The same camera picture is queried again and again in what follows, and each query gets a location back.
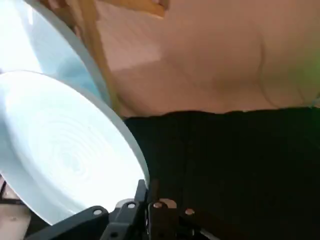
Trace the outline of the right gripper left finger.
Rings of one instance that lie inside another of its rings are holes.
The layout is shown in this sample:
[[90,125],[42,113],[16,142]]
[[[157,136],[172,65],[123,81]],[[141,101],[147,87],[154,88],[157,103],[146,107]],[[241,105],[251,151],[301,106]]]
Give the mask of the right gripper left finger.
[[101,206],[89,207],[58,223],[29,233],[26,240],[146,240],[147,187],[139,180],[134,199],[111,213]]

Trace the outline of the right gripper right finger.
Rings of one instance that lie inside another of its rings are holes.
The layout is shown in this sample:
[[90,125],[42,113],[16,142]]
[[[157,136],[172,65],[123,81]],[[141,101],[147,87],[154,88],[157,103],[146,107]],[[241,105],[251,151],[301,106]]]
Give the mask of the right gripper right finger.
[[147,193],[147,236],[149,240],[212,240],[213,235],[194,223],[192,208],[159,195],[159,181],[149,183]]

